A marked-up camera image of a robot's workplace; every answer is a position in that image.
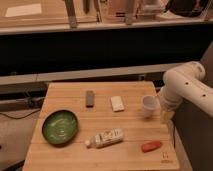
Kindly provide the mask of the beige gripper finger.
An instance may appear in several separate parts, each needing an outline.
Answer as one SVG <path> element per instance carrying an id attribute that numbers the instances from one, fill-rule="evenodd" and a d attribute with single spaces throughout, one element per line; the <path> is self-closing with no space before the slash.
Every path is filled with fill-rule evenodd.
<path id="1" fill-rule="evenodd" d="M 161 112 L 161 122 L 163 124 L 167 124 L 172 119 L 173 116 L 174 116 L 174 111 L 163 110 Z"/>

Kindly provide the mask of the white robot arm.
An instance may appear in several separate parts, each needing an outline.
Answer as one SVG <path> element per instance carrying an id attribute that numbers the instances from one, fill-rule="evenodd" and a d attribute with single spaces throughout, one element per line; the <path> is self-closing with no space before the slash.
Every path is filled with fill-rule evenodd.
<path id="1" fill-rule="evenodd" d="M 213 88 L 202 82 L 205 74 L 203 65 L 195 61 L 173 67 L 164 73 L 164 86 L 157 94 L 162 123 L 166 124 L 172 119 L 184 99 L 213 117 Z"/>

